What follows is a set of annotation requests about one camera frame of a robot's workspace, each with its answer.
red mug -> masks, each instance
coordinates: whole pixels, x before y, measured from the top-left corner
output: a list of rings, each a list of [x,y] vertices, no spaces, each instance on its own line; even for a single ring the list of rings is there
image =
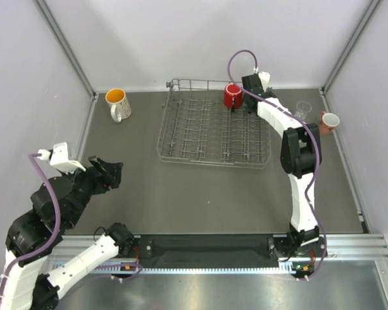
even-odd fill
[[[224,105],[229,109],[237,109],[241,107],[243,103],[243,93],[241,89],[230,83],[224,89]]]

clear glass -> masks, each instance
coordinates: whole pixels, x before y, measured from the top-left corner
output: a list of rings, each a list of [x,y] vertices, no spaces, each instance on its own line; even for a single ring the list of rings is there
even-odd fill
[[[302,121],[308,116],[308,113],[312,110],[312,105],[307,101],[299,101],[296,103],[295,116],[300,118]]]

mug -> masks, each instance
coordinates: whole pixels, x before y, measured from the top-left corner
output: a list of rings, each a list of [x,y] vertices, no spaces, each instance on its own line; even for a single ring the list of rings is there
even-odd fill
[[[330,134],[339,125],[340,119],[333,113],[321,113],[321,123],[319,124],[319,132],[322,136]]]
[[[241,90],[233,83],[230,83],[224,89],[224,104],[234,111],[234,109],[241,107],[241,104],[243,103],[242,96],[243,93]]]
[[[126,93],[122,89],[111,89],[106,93],[105,100],[111,106],[111,116],[116,123],[120,123],[121,120],[131,115],[131,106]]]

mug handle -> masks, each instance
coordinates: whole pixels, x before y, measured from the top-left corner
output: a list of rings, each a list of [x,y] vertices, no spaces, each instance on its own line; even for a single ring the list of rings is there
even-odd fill
[[[122,120],[121,115],[116,115],[116,105],[111,105],[111,116],[115,123],[120,123]]]
[[[321,113],[321,121],[322,121],[322,117],[323,117],[326,113],[327,113],[326,111],[323,111],[323,112]]]

white mug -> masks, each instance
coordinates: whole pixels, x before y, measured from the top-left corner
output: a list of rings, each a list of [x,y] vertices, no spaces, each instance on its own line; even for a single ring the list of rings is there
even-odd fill
[[[131,115],[131,106],[126,93],[122,89],[111,89],[106,93],[105,100],[111,106],[111,116],[116,123],[120,123],[121,120]]]
[[[333,113],[321,113],[321,122],[319,124],[319,132],[322,136],[330,134],[339,125],[340,119]]]

